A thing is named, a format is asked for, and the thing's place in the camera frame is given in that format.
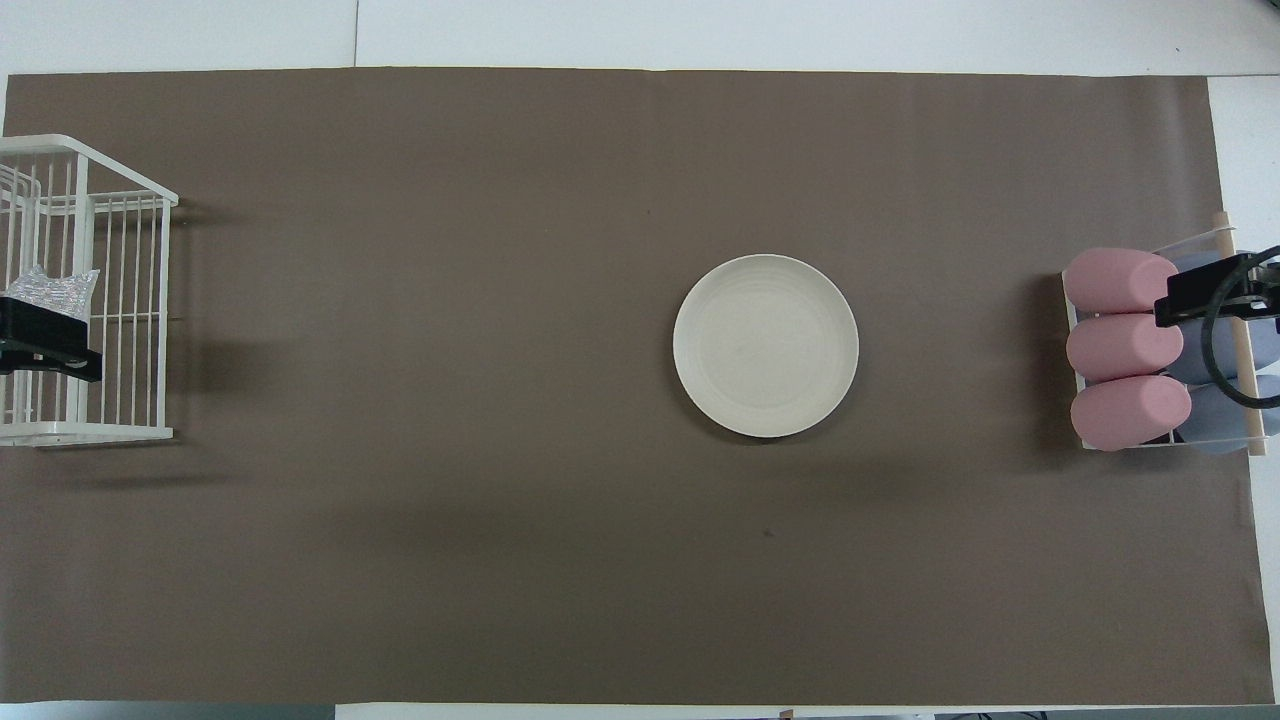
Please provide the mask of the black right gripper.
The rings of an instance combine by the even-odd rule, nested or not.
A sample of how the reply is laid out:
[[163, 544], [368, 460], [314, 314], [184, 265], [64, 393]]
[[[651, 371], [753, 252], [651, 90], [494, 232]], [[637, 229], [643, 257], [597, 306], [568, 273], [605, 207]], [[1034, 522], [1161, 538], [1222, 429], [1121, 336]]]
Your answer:
[[1274, 320], [1279, 318], [1279, 246], [1257, 252], [1245, 279], [1252, 300], [1248, 302], [1249, 320]]

